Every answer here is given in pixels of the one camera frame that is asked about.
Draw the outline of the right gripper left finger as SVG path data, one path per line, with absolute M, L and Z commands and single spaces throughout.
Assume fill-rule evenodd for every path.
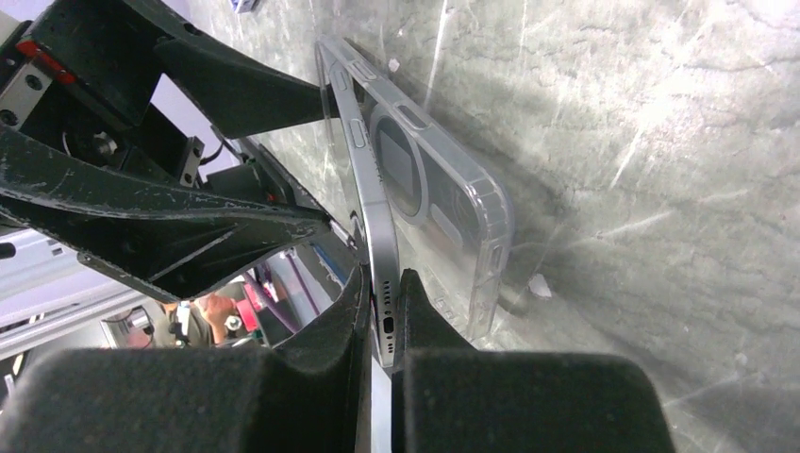
M 367 452 L 370 278 L 275 348 L 67 349 L 1 415 L 5 452 Z

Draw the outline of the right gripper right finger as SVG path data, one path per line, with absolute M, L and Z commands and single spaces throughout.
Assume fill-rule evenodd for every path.
M 483 351 L 403 272 L 395 324 L 396 452 L 671 452 L 656 390 L 638 364 L 593 353 Z

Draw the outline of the clear magsafe phone case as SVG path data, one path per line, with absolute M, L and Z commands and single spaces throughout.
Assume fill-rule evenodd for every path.
M 463 335 L 487 335 L 514 231 L 505 189 L 473 154 L 384 73 L 340 38 L 317 41 L 318 67 L 350 74 L 392 210 L 399 268 L 430 290 Z

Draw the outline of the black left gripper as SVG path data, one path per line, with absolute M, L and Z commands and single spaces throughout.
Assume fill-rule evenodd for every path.
M 227 138 L 325 118 L 319 86 L 160 1 L 55 1 L 26 21 L 3 12 L 2 214 L 162 301 L 213 292 L 329 231 L 320 210 L 187 188 L 201 184 L 204 145 L 154 106 L 164 74 Z

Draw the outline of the silver black phone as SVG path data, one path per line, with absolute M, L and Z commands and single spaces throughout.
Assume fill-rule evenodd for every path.
M 325 79 L 324 100 L 330 107 L 325 129 L 343 191 L 342 223 L 370 267 L 375 347 L 381 365 L 392 368 L 399 350 L 400 279 L 392 210 L 350 74 L 335 60 L 325 62 L 321 74 Z

